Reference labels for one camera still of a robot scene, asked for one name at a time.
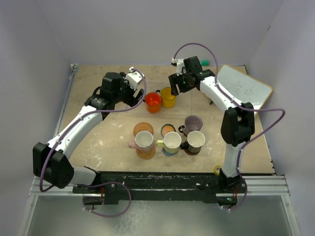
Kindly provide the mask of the yellow mug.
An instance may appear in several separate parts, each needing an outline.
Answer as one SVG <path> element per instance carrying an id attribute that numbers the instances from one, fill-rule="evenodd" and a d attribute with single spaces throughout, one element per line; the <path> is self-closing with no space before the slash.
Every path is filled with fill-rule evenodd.
<path id="1" fill-rule="evenodd" d="M 176 96 L 172 94 L 171 87 L 165 87 L 162 90 L 158 89 L 156 90 L 156 93 L 161 96 L 163 107 L 172 108 L 175 106 Z"/>

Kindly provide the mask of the woven rattan coaster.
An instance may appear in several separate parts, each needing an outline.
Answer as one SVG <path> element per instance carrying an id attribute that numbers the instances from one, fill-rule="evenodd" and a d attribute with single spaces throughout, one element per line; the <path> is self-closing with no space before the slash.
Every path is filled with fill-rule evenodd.
<path id="1" fill-rule="evenodd" d="M 156 153 L 156 147 L 155 146 L 153 146 L 153 148 L 149 152 L 142 152 L 139 149 L 136 150 L 137 156 L 141 159 L 146 159 L 146 160 L 153 158 L 155 153 Z"/>
<path id="2" fill-rule="evenodd" d="M 154 134 L 153 127 L 147 122 L 141 122 L 141 123 L 138 123 L 138 124 L 135 125 L 135 127 L 133 129 L 134 137 L 141 131 L 148 131 L 152 135 Z"/>

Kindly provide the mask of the purple grey mug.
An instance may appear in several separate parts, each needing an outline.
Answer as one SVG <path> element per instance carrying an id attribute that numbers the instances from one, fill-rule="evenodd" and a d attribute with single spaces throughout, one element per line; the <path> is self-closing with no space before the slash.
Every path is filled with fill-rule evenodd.
<path id="1" fill-rule="evenodd" d="M 187 136 L 192 131 L 200 131 L 203 126 L 203 121 L 199 116 L 190 115 L 185 118 L 184 125 L 178 127 L 178 131 Z"/>

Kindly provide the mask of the orange black rimmed coaster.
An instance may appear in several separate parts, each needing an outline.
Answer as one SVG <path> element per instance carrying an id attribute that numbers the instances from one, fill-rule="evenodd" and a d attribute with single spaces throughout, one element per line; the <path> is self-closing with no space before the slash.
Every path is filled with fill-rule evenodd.
<path id="1" fill-rule="evenodd" d="M 164 138 L 165 135 L 169 132 L 176 132 L 176 129 L 173 125 L 171 124 L 165 124 L 162 126 L 161 130 L 160 130 L 160 134 L 161 136 Z"/>

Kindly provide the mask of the pink mug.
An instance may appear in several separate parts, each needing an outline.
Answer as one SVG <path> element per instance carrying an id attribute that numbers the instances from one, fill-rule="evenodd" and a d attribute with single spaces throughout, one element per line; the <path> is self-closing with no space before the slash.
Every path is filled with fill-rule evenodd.
<path id="1" fill-rule="evenodd" d="M 140 131 L 136 134 L 134 142 L 129 143 L 128 147 L 147 153 L 153 149 L 154 137 L 149 131 Z"/>

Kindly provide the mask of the black mug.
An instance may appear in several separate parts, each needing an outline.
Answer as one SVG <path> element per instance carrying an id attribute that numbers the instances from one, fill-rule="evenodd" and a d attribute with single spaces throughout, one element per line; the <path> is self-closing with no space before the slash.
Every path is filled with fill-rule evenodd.
<path id="1" fill-rule="evenodd" d="M 200 131 L 192 131 L 187 135 L 187 140 L 180 145 L 181 149 L 202 148 L 205 144 L 205 136 Z"/>

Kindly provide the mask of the olive green mug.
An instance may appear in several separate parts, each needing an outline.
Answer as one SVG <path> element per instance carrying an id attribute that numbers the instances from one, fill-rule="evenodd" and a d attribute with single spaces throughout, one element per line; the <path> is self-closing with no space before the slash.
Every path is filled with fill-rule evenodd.
<path id="1" fill-rule="evenodd" d="M 179 150 L 182 143 L 182 138 L 177 132 L 169 132 L 163 140 L 157 140 L 156 144 L 159 147 L 165 148 L 168 153 L 175 153 Z"/>

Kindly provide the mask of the dark wooden coaster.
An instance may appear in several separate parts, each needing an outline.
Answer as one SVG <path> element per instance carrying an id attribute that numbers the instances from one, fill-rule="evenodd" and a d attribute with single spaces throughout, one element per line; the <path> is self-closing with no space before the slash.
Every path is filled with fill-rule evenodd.
<path id="1" fill-rule="evenodd" d="M 188 155 L 197 155 L 200 153 L 201 148 L 186 148 L 184 151 Z"/>

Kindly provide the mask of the blue smiley coaster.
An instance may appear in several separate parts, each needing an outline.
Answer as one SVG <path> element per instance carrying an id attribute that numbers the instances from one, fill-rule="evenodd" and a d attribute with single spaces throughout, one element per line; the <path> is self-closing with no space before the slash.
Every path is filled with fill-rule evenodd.
<path id="1" fill-rule="evenodd" d="M 162 153 L 163 153 L 165 156 L 174 156 L 174 155 L 176 155 L 176 154 L 178 153 L 178 151 L 175 152 L 175 153 L 168 153 L 168 152 L 165 150 L 165 148 L 162 148 Z"/>

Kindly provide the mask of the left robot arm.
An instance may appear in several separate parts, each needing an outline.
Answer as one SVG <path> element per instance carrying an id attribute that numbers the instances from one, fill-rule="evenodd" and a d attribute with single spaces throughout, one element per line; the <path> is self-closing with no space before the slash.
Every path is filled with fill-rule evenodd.
<path id="1" fill-rule="evenodd" d="M 37 143 L 32 150 L 33 173 L 40 178 L 39 189 L 46 192 L 44 181 L 52 187 L 64 188 L 69 184 L 84 185 L 91 193 L 101 188 L 96 171 L 87 167 L 73 167 L 71 155 L 82 140 L 110 113 L 116 113 L 116 104 L 123 102 L 128 110 L 138 107 L 144 100 L 146 89 L 137 90 L 146 83 L 145 75 L 131 67 L 129 73 L 108 72 L 78 115 L 58 135 L 46 143 Z"/>

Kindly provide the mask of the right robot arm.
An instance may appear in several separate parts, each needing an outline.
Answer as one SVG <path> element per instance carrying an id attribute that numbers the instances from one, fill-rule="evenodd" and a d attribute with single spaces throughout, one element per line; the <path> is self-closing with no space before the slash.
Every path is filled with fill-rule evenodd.
<path id="1" fill-rule="evenodd" d="M 223 192 L 231 192 L 242 182 L 240 163 L 244 145 L 255 132 L 253 105 L 232 96 L 218 81 L 217 73 L 202 68 L 198 57 L 172 59 L 171 64 L 176 67 L 176 73 L 168 77 L 173 95 L 196 88 L 223 112 L 220 132 L 226 149 L 219 187 Z"/>

